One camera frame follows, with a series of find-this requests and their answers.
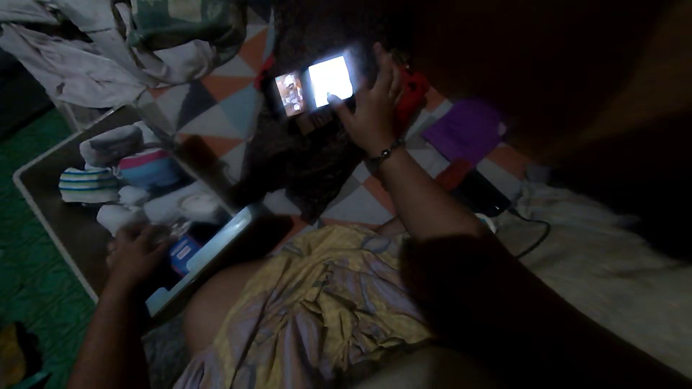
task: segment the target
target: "green floor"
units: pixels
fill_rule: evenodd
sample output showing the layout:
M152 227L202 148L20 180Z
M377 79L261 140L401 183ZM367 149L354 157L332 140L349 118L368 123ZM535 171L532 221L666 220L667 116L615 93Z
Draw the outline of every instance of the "green floor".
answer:
M70 135L56 110L0 143L0 323L39 339L46 388L64 388L93 303L12 182L12 174Z

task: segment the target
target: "yellow fabric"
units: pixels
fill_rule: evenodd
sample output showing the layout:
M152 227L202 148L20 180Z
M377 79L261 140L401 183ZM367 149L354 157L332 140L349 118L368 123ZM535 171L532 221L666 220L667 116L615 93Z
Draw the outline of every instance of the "yellow fabric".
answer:
M12 323L0 331L1 383L11 386L21 382L26 375L26 359L19 346L17 325Z
M354 226L295 238L248 281L185 387L315 386L429 338L399 276L399 247Z

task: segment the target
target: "purple notebook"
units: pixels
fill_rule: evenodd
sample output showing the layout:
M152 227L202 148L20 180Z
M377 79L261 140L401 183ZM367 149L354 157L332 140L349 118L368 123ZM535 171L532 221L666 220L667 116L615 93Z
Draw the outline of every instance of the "purple notebook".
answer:
M464 159L476 166L500 143L502 117L477 98L461 100L421 136L447 160Z

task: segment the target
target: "dark cloth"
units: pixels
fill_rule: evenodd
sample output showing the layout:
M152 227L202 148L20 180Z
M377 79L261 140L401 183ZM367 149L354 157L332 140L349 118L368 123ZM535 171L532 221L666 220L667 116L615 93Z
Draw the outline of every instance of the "dark cloth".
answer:
M357 1L340 5L311 0L278 2L275 62L267 79L305 69L322 57L358 44L361 72L373 80L377 67L371 47L377 41L388 44L392 18L383 6L366 6ZM364 156L336 117L304 136L293 120L273 114L265 101L245 151L233 201L245 206L267 192L286 188L286 197L302 213L300 218L313 224Z

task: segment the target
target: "leg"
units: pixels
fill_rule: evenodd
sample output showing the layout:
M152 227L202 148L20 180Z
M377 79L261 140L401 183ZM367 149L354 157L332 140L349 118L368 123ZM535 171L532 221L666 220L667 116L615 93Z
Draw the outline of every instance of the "leg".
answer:
M183 319L185 343L191 355L212 344L245 284L265 263L266 259L261 259L228 267L211 277L194 294Z

